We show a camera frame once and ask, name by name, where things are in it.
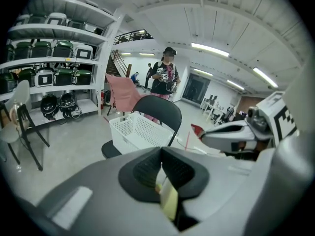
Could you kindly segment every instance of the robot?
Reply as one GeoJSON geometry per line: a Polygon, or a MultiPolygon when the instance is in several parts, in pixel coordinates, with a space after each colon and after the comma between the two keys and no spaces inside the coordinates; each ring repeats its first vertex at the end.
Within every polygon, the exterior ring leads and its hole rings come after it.
{"type": "Polygon", "coordinates": [[[198,132],[204,144],[256,161],[147,148],[84,168],[34,207],[31,219],[50,235],[249,236],[271,233],[314,179],[314,134],[298,134],[283,93],[250,109],[244,121],[198,132]],[[167,218],[155,190],[163,168],[178,193],[176,216],[167,218]]]}
{"type": "Polygon", "coordinates": [[[274,148],[286,136],[298,133],[283,94],[275,92],[250,107],[245,120],[228,122],[208,131],[199,128],[195,132],[202,143],[228,154],[257,153],[258,147],[274,148]]]}

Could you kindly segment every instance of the black folding chair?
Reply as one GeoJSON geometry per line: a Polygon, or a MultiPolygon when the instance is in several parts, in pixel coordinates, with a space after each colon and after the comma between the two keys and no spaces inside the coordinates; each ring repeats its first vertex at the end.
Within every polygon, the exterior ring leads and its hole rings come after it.
{"type": "MultiPolygon", "coordinates": [[[[131,113],[134,111],[150,115],[158,119],[160,123],[170,127],[174,131],[174,134],[167,146],[171,146],[182,123],[181,110],[173,102],[153,95],[147,95],[136,103],[131,113]]],[[[112,140],[102,146],[102,153],[105,158],[121,155],[114,147],[112,140]]]]}

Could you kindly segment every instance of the white shelf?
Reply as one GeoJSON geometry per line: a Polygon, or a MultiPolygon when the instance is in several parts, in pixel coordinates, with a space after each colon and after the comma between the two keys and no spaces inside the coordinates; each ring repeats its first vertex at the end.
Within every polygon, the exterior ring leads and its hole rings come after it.
{"type": "MultiPolygon", "coordinates": [[[[95,84],[91,83],[90,85],[68,85],[68,86],[46,86],[46,87],[32,87],[30,88],[30,94],[35,93],[44,93],[44,92],[54,92],[54,91],[63,91],[63,90],[88,90],[88,89],[95,89],[95,84]]],[[[0,94],[0,101],[8,100],[14,94],[13,92],[0,94]]]]}
{"type": "Polygon", "coordinates": [[[107,41],[107,38],[86,30],[48,24],[26,24],[11,27],[8,31],[8,38],[12,41],[33,38],[58,39],[94,46],[107,41]]]}
{"type": "Polygon", "coordinates": [[[23,65],[36,64],[36,63],[56,63],[56,62],[90,64],[90,65],[98,65],[99,64],[98,61],[91,60],[91,59],[45,57],[45,58],[18,59],[18,60],[6,62],[3,64],[0,64],[0,69],[13,68],[16,66],[23,66],[23,65]]]}
{"type": "Polygon", "coordinates": [[[49,15],[52,12],[64,13],[70,19],[77,19],[91,25],[105,28],[117,19],[109,13],[77,0],[30,0],[24,14],[39,13],[49,15]]]}
{"type": "MultiPolygon", "coordinates": [[[[82,113],[89,113],[97,111],[97,106],[90,99],[78,100],[77,105],[81,108],[82,113]]],[[[43,116],[40,108],[36,108],[30,111],[30,116],[35,124],[35,126],[43,125],[49,122],[53,122],[53,120],[48,120],[43,116]]],[[[60,120],[63,118],[62,112],[60,110],[56,114],[56,120],[60,120]]]]}

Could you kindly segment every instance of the black cap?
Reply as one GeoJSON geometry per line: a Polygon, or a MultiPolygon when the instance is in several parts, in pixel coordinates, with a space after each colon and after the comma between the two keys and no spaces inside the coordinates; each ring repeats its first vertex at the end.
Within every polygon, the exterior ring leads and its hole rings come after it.
{"type": "Polygon", "coordinates": [[[176,51],[172,47],[166,47],[164,53],[172,53],[173,55],[176,55],[176,51]]]}

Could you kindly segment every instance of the stair railing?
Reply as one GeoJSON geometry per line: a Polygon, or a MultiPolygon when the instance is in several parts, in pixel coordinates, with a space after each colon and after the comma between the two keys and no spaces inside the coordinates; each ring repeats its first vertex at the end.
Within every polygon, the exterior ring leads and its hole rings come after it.
{"type": "Polygon", "coordinates": [[[130,70],[131,70],[131,64],[126,66],[124,63],[122,57],[119,55],[118,50],[114,50],[111,52],[112,54],[112,59],[115,65],[118,65],[118,69],[121,69],[123,74],[128,78],[130,75],[130,70]]]}
{"type": "Polygon", "coordinates": [[[134,30],[134,31],[116,36],[114,39],[114,45],[130,42],[130,41],[135,41],[135,40],[151,39],[151,38],[152,36],[145,29],[134,30]]]}

